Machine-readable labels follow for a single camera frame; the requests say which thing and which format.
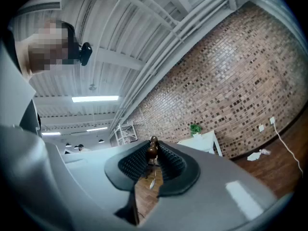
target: brown floor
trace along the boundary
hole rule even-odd
[[[304,169],[308,156],[308,110],[285,132],[282,139],[294,152]],[[234,162],[267,185],[280,198],[294,190],[301,177],[301,172],[297,167],[297,162],[280,140],[274,141],[266,149],[271,151],[271,155],[261,155],[260,159],[252,162],[247,161],[246,157]],[[156,184],[150,190],[149,187],[153,179],[154,173],[152,172],[148,179],[140,178],[135,186],[140,221],[150,213],[158,202],[158,189],[163,184],[160,168],[157,168],[156,171]]]

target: rectangular light fixture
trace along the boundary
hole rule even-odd
[[[93,128],[93,129],[87,129],[87,132],[91,132],[91,131],[96,131],[96,130],[103,130],[103,129],[107,129],[108,127],[105,128]]]
[[[88,97],[72,97],[74,103],[80,102],[97,102],[97,101],[116,101],[119,96],[88,96]]]
[[[42,135],[61,135],[59,132],[54,132],[54,133],[42,133]]]

